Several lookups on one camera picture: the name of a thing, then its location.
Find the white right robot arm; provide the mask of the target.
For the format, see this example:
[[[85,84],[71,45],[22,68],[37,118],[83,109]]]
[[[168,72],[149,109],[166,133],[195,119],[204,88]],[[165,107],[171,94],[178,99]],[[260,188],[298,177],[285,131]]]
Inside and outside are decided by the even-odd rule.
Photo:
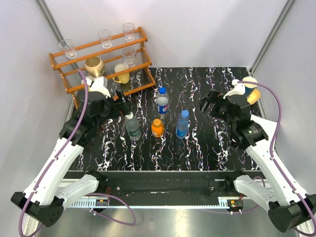
[[[243,95],[225,97],[210,91],[199,100],[205,112],[212,105],[211,116],[226,123],[232,141],[256,162],[271,188],[253,181],[236,171],[224,183],[228,195],[244,194],[266,210],[270,221],[280,232],[287,232],[309,220],[316,213],[316,196],[302,188],[274,151],[272,137],[276,122],[251,114],[251,106]]]

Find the clear blue water bottle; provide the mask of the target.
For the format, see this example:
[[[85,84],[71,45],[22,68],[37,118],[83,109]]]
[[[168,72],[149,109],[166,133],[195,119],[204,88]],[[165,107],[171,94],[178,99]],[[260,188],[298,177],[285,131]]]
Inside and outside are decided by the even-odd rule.
[[[178,117],[177,125],[176,125],[176,136],[179,139],[183,139],[187,135],[188,131],[188,123],[189,123],[189,111],[183,110]]]

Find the Pepsi bottle blue cap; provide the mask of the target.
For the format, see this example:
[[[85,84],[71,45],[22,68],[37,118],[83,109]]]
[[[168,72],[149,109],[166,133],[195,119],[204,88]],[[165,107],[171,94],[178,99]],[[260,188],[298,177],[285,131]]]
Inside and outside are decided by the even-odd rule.
[[[165,87],[160,87],[156,96],[157,115],[166,120],[169,114],[169,95]]]

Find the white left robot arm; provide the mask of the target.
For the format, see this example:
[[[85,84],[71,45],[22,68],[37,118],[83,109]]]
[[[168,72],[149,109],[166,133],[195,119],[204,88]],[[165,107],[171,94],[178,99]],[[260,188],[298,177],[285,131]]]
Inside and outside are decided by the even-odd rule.
[[[59,184],[70,165],[97,135],[99,127],[109,119],[130,113],[132,103],[122,91],[116,94],[117,99],[113,99],[98,91],[81,92],[82,104],[64,123],[49,159],[28,188],[12,195],[12,203],[44,226],[51,227],[63,211],[81,197],[90,193],[100,196],[110,191],[107,177],[96,170],[88,171],[64,188]]]

